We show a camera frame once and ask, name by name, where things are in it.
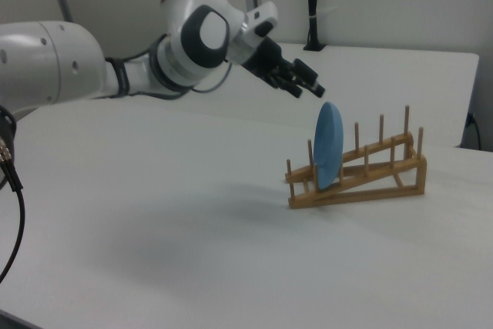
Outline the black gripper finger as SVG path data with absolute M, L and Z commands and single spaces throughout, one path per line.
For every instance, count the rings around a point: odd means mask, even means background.
M 288 92 L 295 98 L 300 98 L 302 94 L 302 89 L 295 83 L 293 74 L 287 70 L 273 70 L 268 74 L 268 82 L 276 89 Z
M 291 72 L 293 73 L 294 82 L 314 94 L 316 97 L 322 97 L 325 88 L 318 82 L 318 74 L 300 59 L 295 59 L 292 64 Z

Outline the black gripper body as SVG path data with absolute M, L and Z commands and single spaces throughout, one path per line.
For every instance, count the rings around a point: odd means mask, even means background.
M 292 63 L 283 58 L 280 45 L 270 37 L 266 37 L 241 66 L 259 79 L 292 75 Z

